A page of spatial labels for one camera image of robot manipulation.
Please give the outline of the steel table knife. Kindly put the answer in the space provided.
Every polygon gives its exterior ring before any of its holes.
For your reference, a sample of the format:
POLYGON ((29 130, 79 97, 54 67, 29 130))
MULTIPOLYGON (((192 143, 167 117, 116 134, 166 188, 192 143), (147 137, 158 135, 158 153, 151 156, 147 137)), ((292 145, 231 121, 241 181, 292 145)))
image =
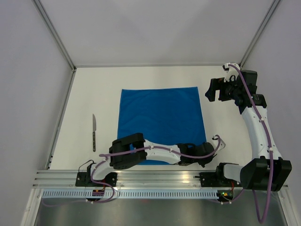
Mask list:
POLYGON ((92 139, 93 139, 93 152, 96 152, 96 117, 92 114, 92 139))

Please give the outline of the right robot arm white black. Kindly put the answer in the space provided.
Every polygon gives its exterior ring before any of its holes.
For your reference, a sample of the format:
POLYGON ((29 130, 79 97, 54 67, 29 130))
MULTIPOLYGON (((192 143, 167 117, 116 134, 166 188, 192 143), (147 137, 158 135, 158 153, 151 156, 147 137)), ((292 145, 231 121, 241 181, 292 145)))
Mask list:
POLYGON ((252 160, 248 164, 220 163, 214 179, 220 186, 234 180, 246 190, 277 192, 292 171, 292 165, 282 158, 276 147, 268 123, 267 103, 264 95, 256 92, 256 82, 255 71, 232 73, 228 81, 225 78, 210 80, 205 96, 213 102, 219 91, 220 101, 234 100, 245 121, 252 147, 252 160))

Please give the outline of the blue cloth napkin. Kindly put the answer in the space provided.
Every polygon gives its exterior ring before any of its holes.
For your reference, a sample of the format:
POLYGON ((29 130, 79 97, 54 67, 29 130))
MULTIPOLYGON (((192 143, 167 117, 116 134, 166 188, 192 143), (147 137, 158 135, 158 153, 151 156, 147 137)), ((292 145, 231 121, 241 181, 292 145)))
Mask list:
POLYGON ((117 138, 134 133, 161 145, 206 142, 198 88, 122 90, 117 138))

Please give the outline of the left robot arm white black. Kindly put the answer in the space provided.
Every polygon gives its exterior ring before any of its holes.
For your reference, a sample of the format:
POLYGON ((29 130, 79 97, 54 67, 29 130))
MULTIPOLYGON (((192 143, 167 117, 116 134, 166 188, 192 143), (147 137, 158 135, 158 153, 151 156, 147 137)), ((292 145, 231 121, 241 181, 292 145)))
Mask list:
POLYGON ((86 172, 77 173, 76 187, 115 186, 117 171, 127 170, 144 161, 161 161, 171 165, 189 166, 197 163, 205 167, 226 145, 219 135, 213 137, 214 143, 201 145, 178 143, 162 145, 153 143, 135 133, 112 142, 109 152, 100 154, 99 163, 91 161, 86 172))

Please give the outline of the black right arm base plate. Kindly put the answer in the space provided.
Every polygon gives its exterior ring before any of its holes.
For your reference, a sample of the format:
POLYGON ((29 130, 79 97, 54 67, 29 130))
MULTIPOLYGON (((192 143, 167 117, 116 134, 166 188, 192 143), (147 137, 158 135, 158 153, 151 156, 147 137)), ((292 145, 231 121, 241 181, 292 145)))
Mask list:
POLYGON ((202 187, 242 187, 239 182, 220 177, 215 172, 200 172, 195 178, 200 180, 202 187))

